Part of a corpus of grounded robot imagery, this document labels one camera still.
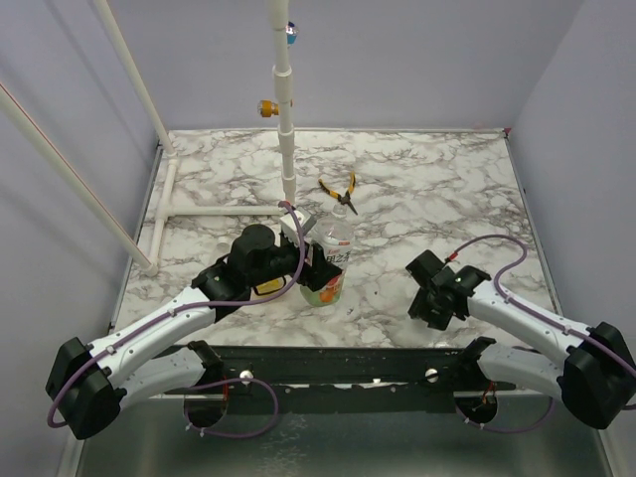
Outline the green label bottle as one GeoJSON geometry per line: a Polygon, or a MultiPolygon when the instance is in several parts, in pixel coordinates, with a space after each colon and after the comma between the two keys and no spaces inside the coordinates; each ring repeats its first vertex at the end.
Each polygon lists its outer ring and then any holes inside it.
{"type": "Polygon", "coordinates": [[[342,295],[345,272],[355,237],[354,228],[347,220],[347,208],[336,204],[330,215],[317,221],[310,232],[310,237],[313,245],[319,244],[322,247],[319,257],[337,266],[340,272],[317,291],[301,286],[300,292],[311,306],[323,307],[335,304],[342,295]]]}

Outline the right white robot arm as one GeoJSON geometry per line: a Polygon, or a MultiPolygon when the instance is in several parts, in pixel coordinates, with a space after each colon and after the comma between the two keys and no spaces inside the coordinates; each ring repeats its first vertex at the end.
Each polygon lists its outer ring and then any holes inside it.
{"type": "Polygon", "coordinates": [[[475,318],[529,345],[517,350],[493,339],[475,340],[473,356],[457,365],[457,377],[477,390],[509,383],[559,400],[583,424],[605,429],[635,396],[635,361],[621,332],[549,312],[502,287],[487,272],[466,265],[453,270],[426,250],[406,267],[418,285],[408,309],[435,330],[451,319],[475,318]]]}

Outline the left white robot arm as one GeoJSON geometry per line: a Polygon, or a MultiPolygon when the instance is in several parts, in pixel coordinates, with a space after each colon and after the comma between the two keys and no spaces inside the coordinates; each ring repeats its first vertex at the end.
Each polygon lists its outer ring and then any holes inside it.
{"type": "Polygon", "coordinates": [[[56,354],[45,391],[52,400],[51,428],[68,428],[78,440],[97,435],[125,408],[168,391],[212,391],[224,366],[212,348],[195,342],[169,353],[182,338],[214,325],[242,307],[267,302],[256,289],[285,278],[321,293],[343,275],[352,241],[314,226],[301,238],[285,216],[276,234],[251,225],[227,255],[201,271],[167,304],[132,325],[88,344],[71,338],[56,354]]]}

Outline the yellow drink bottle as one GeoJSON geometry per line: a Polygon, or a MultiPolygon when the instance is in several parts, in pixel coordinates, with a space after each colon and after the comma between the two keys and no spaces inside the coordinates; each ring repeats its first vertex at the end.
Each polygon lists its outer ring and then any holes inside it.
{"type": "Polygon", "coordinates": [[[268,296],[274,293],[279,292],[286,286],[287,280],[285,277],[279,277],[276,279],[269,280],[267,282],[261,283],[254,287],[253,293],[258,297],[268,296]]]}

